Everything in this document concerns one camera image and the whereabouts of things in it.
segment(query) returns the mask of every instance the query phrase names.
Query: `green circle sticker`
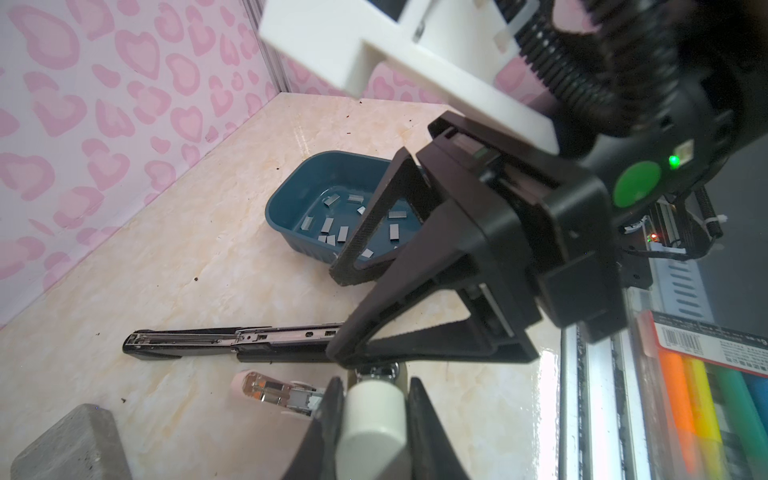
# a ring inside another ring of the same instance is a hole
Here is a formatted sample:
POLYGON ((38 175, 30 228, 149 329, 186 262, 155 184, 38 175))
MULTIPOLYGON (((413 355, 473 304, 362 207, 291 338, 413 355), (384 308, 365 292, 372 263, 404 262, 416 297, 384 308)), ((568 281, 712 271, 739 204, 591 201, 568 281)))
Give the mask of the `green circle sticker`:
POLYGON ((625 170, 614 187, 614 204, 630 207, 643 200, 661 179, 661 167, 652 161, 642 161, 625 170))

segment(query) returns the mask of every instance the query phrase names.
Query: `green highlighter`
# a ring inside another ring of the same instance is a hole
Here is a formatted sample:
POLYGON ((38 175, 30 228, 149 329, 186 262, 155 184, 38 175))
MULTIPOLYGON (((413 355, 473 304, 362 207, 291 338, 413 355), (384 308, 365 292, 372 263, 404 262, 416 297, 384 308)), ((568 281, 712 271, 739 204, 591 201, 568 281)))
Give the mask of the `green highlighter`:
POLYGON ((753 477, 768 478, 768 434, 744 377, 737 370, 712 367, 725 399, 729 423, 741 440, 753 477))

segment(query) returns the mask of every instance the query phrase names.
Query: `orange highlighter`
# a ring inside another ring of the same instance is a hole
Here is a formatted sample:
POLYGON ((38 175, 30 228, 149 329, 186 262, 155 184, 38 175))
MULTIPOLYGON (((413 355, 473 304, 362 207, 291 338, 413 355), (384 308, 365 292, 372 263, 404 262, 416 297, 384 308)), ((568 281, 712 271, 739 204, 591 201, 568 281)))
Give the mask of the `orange highlighter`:
POLYGON ((683 357, 678 353, 659 349, 659 363, 667 386, 672 418, 680 440, 680 448, 683 451, 685 468, 691 477, 696 478, 700 474, 696 426, 685 379, 683 357))

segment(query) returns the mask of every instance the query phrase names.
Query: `marble table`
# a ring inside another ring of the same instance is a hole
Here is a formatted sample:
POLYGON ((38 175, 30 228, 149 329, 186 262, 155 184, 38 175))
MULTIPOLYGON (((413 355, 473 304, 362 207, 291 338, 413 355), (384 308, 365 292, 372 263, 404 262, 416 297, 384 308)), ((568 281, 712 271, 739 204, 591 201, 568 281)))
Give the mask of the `marble table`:
MULTIPOLYGON (((280 94, 57 286, 0 331, 0 478, 76 405, 110 409, 134 478, 279 478, 308 422, 228 391, 255 368, 325 386, 336 365, 243 364, 234 356, 142 362, 136 329, 289 326, 344 320, 372 284, 339 287, 264 220, 272 192, 327 150, 391 158, 429 142, 445 106, 280 94)), ((390 331, 460 319, 441 292, 390 331)), ((529 329, 530 365, 411 362, 473 479, 557 475, 560 333, 529 329)))

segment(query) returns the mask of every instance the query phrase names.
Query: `white cylinder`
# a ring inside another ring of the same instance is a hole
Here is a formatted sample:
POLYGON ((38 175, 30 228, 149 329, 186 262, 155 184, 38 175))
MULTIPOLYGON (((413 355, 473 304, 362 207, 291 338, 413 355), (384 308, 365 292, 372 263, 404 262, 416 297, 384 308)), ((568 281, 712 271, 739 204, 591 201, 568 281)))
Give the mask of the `white cylinder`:
POLYGON ((336 479, 350 478, 411 478, 406 399, 392 383, 365 380, 346 394, 336 479))

